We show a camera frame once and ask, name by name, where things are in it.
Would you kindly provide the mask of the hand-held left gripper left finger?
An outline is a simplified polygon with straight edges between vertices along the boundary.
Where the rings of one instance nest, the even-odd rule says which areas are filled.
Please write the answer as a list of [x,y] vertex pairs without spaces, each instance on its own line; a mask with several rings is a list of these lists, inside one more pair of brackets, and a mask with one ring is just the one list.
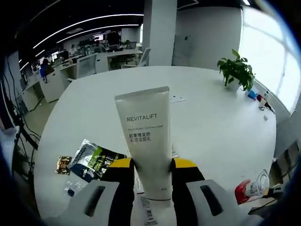
[[85,185],[70,200],[71,226],[129,226],[134,202],[134,161],[114,161],[101,180]]

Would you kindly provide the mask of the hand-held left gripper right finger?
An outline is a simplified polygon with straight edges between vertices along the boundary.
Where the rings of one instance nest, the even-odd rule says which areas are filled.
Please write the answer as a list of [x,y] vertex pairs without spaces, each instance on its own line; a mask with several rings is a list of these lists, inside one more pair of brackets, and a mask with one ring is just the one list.
[[236,226],[238,207],[218,183],[205,179],[190,160],[173,158],[172,201],[178,226]]

